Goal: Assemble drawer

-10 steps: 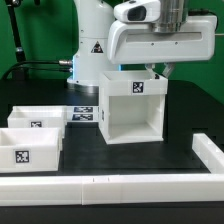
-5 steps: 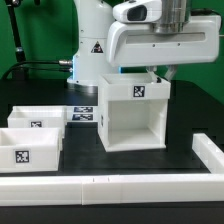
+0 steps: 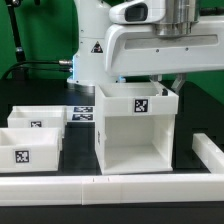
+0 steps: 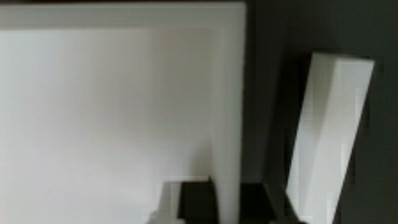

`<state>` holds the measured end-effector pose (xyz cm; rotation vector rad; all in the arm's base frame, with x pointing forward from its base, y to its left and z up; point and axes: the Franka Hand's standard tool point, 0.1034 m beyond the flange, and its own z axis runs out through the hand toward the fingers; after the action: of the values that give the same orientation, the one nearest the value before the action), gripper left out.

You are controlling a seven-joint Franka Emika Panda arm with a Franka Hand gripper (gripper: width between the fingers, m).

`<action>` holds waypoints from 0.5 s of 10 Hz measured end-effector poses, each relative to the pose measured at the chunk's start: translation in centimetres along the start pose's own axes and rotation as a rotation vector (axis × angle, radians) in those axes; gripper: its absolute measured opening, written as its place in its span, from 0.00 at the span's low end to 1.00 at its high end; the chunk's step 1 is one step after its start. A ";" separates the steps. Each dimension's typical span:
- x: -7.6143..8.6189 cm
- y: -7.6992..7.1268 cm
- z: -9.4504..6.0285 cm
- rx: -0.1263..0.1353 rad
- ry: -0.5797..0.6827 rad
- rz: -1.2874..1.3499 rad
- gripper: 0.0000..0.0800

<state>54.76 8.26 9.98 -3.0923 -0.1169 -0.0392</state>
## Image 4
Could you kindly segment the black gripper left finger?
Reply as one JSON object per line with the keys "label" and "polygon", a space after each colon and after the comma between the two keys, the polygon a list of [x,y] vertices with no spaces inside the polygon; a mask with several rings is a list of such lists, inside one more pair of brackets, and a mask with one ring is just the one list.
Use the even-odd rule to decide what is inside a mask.
{"label": "black gripper left finger", "polygon": [[165,182],[147,224],[218,224],[213,180]]}

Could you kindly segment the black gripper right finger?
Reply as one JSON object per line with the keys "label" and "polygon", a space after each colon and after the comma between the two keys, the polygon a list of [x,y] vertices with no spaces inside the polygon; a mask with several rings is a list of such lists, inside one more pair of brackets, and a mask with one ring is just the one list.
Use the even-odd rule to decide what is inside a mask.
{"label": "black gripper right finger", "polygon": [[296,224],[284,189],[266,183],[241,184],[239,224]]}

